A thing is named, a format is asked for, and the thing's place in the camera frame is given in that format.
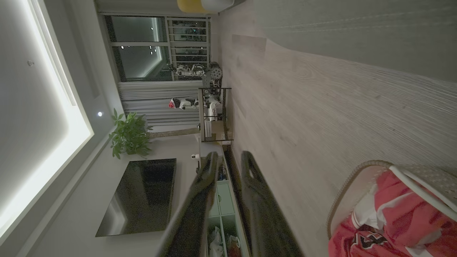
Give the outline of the green leafy house plant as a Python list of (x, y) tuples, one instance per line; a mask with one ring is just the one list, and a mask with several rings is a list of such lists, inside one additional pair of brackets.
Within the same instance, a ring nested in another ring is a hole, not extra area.
[(198, 127), (188, 128), (184, 130), (174, 130), (166, 132), (150, 132), (152, 126), (147, 125), (145, 115), (137, 115), (137, 113), (118, 114), (116, 109), (113, 109), (111, 116), (115, 128), (108, 135), (111, 142), (112, 156), (121, 159), (121, 155), (138, 155), (141, 157), (147, 156), (151, 149), (149, 143), (156, 138), (186, 136), (200, 133)]

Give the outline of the white device under table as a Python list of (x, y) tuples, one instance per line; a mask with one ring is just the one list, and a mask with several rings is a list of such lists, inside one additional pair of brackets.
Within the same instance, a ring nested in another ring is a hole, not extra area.
[(206, 120), (217, 121), (221, 117), (223, 106), (222, 103), (214, 96), (205, 96), (205, 107), (207, 109)]

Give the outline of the white robot with red head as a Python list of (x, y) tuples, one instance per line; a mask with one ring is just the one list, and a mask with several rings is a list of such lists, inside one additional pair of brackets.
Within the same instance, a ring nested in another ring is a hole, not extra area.
[(172, 98), (169, 102), (169, 108), (171, 109), (197, 109), (199, 106), (198, 99), (188, 99), (188, 98)]

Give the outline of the white cloth in cabinet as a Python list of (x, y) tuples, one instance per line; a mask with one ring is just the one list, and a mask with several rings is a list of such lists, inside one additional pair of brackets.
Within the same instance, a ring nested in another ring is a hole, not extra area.
[(224, 248), (219, 227), (215, 226), (208, 239), (208, 256), (224, 257)]

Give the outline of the red jersey garment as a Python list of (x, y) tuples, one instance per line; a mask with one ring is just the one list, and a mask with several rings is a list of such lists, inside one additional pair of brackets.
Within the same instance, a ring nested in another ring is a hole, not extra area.
[(329, 257), (457, 257), (457, 222), (388, 170), (341, 222)]

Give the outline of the black flat television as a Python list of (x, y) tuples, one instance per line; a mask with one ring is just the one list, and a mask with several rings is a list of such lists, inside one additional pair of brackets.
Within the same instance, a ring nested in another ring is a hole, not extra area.
[(164, 231), (171, 218), (176, 159), (131, 161), (96, 237)]

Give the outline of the large glass window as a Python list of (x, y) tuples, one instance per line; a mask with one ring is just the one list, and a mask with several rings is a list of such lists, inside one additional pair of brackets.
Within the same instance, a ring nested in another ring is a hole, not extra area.
[(164, 16), (103, 16), (121, 82), (172, 81)]

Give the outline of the white humanoid robot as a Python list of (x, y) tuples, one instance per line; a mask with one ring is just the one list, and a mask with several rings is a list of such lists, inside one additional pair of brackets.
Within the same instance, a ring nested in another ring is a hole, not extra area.
[(168, 63), (167, 66), (173, 75), (181, 77), (202, 77), (207, 73), (205, 67), (200, 64), (192, 64), (191, 66), (178, 65), (175, 67), (172, 63)]

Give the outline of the white balcony railing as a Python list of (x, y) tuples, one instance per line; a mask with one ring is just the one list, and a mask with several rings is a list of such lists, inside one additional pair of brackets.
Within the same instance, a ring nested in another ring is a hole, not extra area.
[(211, 60), (210, 18), (166, 16), (165, 28), (169, 64), (207, 72)]

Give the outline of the small grey sofa seat cushion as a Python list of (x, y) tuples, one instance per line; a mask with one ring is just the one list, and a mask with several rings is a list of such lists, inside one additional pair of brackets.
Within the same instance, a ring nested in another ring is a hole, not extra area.
[(202, 7), (210, 13), (219, 13), (232, 7), (235, 0), (201, 0)]

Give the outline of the black metal frame table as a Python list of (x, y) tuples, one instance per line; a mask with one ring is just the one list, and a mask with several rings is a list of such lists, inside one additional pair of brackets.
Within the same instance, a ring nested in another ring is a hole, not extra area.
[[(230, 87), (220, 88), (219, 95), (210, 94), (210, 88), (201, 87), (198, 89), (199, 97), (199, 130), (201, 142), (216, 142), (219, 145), (231, 145), (233, 142), (233, 131), (228, 124), (227, 115), (227, 92)], [(205, 107), (205, 96), (212, 95), (222, 103), (222, 115), (217, 121), (208, 121), (207, 109)]]

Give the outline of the grey floor rug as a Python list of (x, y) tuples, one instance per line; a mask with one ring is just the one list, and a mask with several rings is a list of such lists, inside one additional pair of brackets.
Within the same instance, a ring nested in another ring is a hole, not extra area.
[(457, 82), (457, 0), (253, 0), (253, 8), (284, 48)]

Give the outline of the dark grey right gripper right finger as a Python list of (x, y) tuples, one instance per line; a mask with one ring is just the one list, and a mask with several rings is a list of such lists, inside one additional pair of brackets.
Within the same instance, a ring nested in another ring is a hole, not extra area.
[(242, 152), (241, 166), (242, 195), (250, 213), (251, 257), (304, 257), (251, 152)]

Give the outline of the red item in cabinet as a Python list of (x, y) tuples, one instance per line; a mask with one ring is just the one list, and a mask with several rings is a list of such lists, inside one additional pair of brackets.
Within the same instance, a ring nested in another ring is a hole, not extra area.
[(242, 257), (240, 240), (238, 237), (230, 235), (226, 242), (227, 257)]

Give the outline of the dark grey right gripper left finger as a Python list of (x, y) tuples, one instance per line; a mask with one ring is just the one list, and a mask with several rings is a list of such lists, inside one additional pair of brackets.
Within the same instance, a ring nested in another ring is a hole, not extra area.
[(217, 182), (218, 153), (211, 152), (202, 161), (187, 197), (170, 220), (157, 257), (201, 257), (204, 250), (208, 217)]

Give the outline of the light grey pleated curtain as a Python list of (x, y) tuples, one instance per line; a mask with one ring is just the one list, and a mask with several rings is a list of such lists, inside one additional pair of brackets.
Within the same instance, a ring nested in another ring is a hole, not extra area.
[(120, 82), (118, 90), (124, 113), (144, 116), (154, 133), (186, 130), (199, 124), (198, 109), (172, 109), (172, 98), (197, 99), (201, 80)]

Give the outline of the white woven laundry basket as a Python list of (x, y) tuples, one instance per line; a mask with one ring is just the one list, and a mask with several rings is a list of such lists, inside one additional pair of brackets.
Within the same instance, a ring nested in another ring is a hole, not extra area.
[(336, 197), (327, 221), (329, 241), (338, 225), (388, 170), (423, 200), (457, 222), (457, 175), (450, 169), (372, 160), (360, 164), (352, 172)]

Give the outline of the small yellow sofa back cushion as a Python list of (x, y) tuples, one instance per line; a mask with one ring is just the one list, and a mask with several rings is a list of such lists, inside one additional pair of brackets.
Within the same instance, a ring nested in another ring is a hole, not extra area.
[(177, 0), (178, 8), (184, 13), (190, 14), (212, 14), (210, 10), (206, 10), (201, 0)]

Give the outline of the white open shelf cabinet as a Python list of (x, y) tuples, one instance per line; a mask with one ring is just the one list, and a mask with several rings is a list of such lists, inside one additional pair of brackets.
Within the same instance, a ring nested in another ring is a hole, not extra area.
[(208, 227), (205, 234), (204, 254), (201, 257), (208, 256), (208, 239), (215, 226), (221, 231), (222, 243), (224, 248), (224, 257), (227, 257), (226, 242), (230, 235), (236, 236), (240, 240), (242, 257), (250, 257), (248, 241), (245, 229), (241, 221), (239, 204), (237, 203), (236, 194), (233, 187), (233, 176), (230, 174), (229, 158), (225, 151), (225, 145), (219, 145), (216, 142), (199, 141), (200, 164), (208, 153), (218, 153), (218, 171), (217, 182), (215, 184), (215, 195), (212, 208), (209, 212)]

